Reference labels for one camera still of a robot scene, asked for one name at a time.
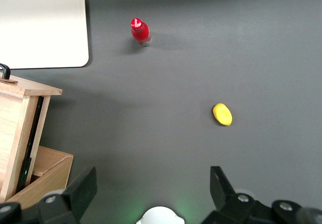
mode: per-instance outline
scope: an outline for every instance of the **white board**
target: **white board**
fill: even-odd
[[[85,0],[0,0],[0,63],[56,68],[88,60]]]

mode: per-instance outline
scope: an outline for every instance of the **dark gray surface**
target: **dark gray surface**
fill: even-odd
[[[156,205],[200,223],[212,165],[266,205],[322,208],[322,0],[87,2],[87,67],[12,72],[64,89],[41,143],[74,154],[71,179],[97,167],[83,223],[135,223]],[[131,38],[134,17],[150,46]]]

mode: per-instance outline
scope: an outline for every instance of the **yellow object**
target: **yellow object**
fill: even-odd
[[[224,126],[230,126],[232,123],[232,115],[230,110],[223,104],[218,103],[212,109],[213,115]]]

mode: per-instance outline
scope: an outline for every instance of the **wooden crate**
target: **wooden crate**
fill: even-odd
[[[17,83],[0,81],[0,203],[16,194],[22,174],[26,185],[30,183],[50,97],[62,94],[61,89],[26,79],[11,76],[10,80]]]

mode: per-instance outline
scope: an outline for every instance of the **black strap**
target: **black strap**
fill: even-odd
[[[0,67],[3,69],[3,71],[4,71],[4,73],[3,73],[3,75],[2,75],[2,79],[7,79],[7,80],[9,80],[10,79],[10,68],[7,66],[7,65],[5,65],[5,64],[1,64],[0,63]]]

